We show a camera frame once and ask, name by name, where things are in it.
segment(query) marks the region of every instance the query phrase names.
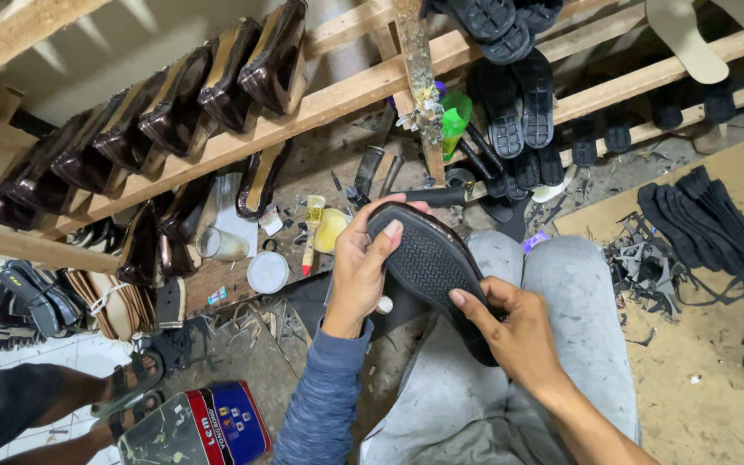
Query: blue long-sleeve shirt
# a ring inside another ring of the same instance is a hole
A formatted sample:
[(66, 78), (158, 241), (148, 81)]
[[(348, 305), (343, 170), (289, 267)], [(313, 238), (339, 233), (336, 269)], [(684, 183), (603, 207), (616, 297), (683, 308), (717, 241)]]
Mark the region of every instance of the blue long-sleeve shirt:
[(349, 428), (357, 418), (358, 373), (374, 325), (367, 319), (357, 339), (334, 338), (320, 326), (277, 433), (274, 465), (342, 464), (352, 449)]

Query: paint brush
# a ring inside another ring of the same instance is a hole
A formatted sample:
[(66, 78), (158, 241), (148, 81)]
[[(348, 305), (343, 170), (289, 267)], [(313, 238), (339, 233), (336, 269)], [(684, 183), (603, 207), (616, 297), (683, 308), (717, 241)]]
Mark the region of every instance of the paint brush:
[(304, 250), (304, 276), (309, 276), (315, 258), (315, 233), (323, 220), (323, 207), (326, 199), (322, 195), (310, 195), (306, 199), (306, 250)]

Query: paper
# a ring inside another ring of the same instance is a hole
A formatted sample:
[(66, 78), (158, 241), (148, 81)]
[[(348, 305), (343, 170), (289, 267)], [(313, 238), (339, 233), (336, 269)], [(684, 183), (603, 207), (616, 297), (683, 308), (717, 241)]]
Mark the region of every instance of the paper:
[(242, 173), (229, 173), (217, 178), (215, 193), (217, 201), (217, 220), (214, 227), (234, 234), (249, 243), (247, 257), (257, 255), (257, 220), (237, 216), (236, 193), (240, 188)]
[(283, 228), (283, 220), (280, 219), (280, 213), (278, 213), (277, 205), (272, 204), (266, 207), (266, 211), (257, 223), (263, 227), (266, 231), (266, 235), (270, 238), (274, 234)]

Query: yellow glue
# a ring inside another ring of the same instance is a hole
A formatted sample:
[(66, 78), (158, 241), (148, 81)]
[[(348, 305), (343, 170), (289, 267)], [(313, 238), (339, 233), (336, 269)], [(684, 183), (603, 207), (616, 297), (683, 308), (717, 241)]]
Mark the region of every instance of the yellow glue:
[(323, 210), (323, 220), (315, 233), (315, 250), (321, 253), (332, 253), (335, 251), (335, 241), (346, 226), (349, 219), (341, 210), (327, 208)]

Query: white lid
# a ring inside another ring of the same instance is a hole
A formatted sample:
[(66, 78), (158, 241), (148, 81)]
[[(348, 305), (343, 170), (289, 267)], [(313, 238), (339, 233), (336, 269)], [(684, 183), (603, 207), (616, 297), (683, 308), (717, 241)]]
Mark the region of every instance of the white lid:
[(251, 289), (261, 294), (274, 294), (286, 285), (288, 263), (279, 253), (263, 251), (251, 259), (245, 274)]

